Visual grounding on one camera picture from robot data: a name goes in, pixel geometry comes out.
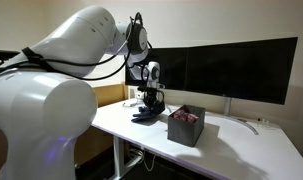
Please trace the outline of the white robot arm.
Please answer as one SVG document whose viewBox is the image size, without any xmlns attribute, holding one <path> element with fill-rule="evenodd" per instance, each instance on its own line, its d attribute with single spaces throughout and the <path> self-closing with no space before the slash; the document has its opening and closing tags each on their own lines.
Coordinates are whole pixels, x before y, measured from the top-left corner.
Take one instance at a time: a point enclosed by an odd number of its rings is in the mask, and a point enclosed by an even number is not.
<svg viewBox="0 0 303 180">
<path fill-rule="evenodd" d="M 75 143 L 97 112 L 91 72 L 118 55 L 134 66 L 150 47 L 140 14 L 118 24 L 89 6 L 31 47 L 0 50 L 0 180 L 75 180 Z"/>
</svg>

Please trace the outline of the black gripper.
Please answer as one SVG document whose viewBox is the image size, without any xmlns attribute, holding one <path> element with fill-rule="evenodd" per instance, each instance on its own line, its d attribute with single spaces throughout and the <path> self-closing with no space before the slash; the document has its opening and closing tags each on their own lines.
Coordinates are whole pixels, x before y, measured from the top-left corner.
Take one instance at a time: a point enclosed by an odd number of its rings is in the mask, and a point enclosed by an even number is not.
<svg viewBox="0 0 303 180">
<path fill-rule="evenodd" d="M 145 89 L 143 102 L 151 113 L 162 113 L 165 110 L 164 92 L 156 88 Z"/>
</svg>

